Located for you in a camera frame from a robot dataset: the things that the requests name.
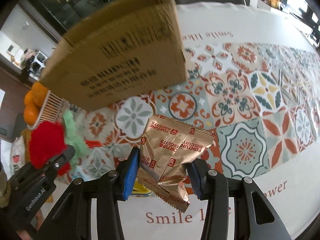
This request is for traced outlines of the red pompom toy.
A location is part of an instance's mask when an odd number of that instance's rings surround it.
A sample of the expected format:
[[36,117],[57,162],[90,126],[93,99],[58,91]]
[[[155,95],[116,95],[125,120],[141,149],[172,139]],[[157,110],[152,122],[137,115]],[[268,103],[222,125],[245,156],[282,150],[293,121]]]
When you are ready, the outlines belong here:
[[[42,169],[52,157],[61,155],[65,150],[74,155],[74,148],[65,143],[65,130],[60,122],[44,121],[32,131],[29,155],[30,162],[36,170]],[[67,154],[68,161],[58,169],[58,176],[65,175],[71,169],[70,153]]]

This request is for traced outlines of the yellow snack packet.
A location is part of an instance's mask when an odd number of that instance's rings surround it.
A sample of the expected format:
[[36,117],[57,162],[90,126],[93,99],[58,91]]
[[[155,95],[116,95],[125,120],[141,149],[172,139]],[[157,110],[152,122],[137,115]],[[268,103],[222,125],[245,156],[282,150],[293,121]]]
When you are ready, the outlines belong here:
[[137,180],[134,183],[132,195],[139,197],[149,197],[152,191],[147,189],[144,185],[140,184]]

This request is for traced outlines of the brown cardboard box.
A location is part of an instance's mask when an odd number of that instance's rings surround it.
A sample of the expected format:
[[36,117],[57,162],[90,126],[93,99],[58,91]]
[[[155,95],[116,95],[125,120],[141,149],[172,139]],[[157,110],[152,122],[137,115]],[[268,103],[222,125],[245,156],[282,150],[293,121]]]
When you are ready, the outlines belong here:
[[114,0],[69,29],[40,77],[93,111],[187,79],[174,0]]

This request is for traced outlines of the gold biscuit packet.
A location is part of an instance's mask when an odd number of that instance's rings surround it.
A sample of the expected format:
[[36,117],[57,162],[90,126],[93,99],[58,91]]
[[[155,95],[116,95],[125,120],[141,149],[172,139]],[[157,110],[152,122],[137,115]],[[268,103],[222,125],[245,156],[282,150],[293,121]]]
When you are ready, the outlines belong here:
[[141,137],[140,166],[158,183],[182,179],[184,165],[215,145],[214,139],[210,131],[155,114]]
[[137,173],[138,182],[150,189],[164,202],[174,207],[178,211],[185,212],[190,205],[190,200],[182,180],[169,181],[169,183],[159,183],[155,181],[141,167]]

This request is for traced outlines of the white shoe shelf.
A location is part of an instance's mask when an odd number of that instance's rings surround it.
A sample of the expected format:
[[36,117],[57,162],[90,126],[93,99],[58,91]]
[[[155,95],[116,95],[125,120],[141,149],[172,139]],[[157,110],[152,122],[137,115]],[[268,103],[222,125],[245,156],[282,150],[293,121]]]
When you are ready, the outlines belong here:
[[26,49],[21,57],[22,72],[38,79],[46,67],[47,61],[48,57],[41,51]]

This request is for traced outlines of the orange left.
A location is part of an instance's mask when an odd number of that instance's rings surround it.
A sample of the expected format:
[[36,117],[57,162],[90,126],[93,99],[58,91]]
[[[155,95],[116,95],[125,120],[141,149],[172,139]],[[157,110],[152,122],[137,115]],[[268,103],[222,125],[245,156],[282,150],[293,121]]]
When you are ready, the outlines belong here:
[[30,105],[33,104],[33,95],[32,95],[32,91],[30,90],[24,97],[24,105]]

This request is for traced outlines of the orange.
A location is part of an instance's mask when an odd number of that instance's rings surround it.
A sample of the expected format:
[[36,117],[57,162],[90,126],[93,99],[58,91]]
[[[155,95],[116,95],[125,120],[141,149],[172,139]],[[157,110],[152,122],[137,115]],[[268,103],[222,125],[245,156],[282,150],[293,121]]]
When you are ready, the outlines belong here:
[[31,87],[31,96],[33,103],[37,107],[41,107],[46,99],[48,89],[39,82],[35,82]]
[[25,123],[29,126],[33,126],[39,116],[40,109],[33,103],[25,106],[23,117]]
[[33,104],[33,95],[32,95],[32,91],[30,90],[24,97],[24,105],[30,105]]

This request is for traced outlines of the orange front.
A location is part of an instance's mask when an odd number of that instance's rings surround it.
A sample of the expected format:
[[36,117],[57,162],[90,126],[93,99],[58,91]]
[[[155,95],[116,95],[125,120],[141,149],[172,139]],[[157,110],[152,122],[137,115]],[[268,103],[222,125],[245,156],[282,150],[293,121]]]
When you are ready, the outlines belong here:
[[33,103],[25,106],[23,117],[25,123],[29,126],[33,126],[39,116],[40,109]]

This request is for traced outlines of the white fruit basket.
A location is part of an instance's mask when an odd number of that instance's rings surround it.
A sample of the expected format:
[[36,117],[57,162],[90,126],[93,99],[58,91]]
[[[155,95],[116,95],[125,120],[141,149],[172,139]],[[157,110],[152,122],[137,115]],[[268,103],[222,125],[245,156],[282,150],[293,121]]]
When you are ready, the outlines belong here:
[[35,124],[33,126],[27,125],[27,128],[32,131],[44,121],[55,122],[58,119],[62,104],[63,99],[49,90]]

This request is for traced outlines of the dark glass cabinet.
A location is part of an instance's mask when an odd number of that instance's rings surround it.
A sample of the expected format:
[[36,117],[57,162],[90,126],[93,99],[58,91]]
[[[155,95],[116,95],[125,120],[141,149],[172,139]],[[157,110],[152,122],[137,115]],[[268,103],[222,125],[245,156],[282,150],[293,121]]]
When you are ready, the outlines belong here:
[[28,0],[40,15],[63,35],[110,0]]

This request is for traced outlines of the red candy wrapper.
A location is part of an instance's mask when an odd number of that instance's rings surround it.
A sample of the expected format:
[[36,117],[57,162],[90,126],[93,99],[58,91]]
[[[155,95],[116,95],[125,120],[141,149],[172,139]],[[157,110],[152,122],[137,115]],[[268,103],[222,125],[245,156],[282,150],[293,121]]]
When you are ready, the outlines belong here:
[[85,143],[89,148],[95,148],[95,147],[102,147],[103,146],[103,144],[100,141],[96,141],[96,140],[86,140]]

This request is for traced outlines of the patterned table cloth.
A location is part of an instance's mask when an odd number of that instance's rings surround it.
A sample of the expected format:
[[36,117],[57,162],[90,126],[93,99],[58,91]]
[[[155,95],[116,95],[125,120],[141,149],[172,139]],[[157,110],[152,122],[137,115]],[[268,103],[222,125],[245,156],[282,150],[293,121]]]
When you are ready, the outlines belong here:
[[[294,180],[277,175],[317,152],[319,55],[286,18],[231,3],[177,5],[187,79],[93,111],[85,137],[100,141],[82,164],[93,180],[71,182],[40,239],[90,239],[96,201],[99,239],[290,239]],[[163,115],[210,131],[201,160],[203,197],[178,211],[153,192],[121,200],[121,171],[148,119]]]

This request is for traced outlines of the orange right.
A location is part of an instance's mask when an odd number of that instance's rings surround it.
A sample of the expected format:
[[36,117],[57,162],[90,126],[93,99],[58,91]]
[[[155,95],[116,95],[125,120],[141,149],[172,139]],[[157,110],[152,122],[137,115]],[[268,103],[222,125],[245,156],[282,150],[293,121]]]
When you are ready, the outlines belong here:
[[37,107],[41,107],[46,99],[48,89],[39,82],[35,82],[31,87],[31,96],[33,103]]

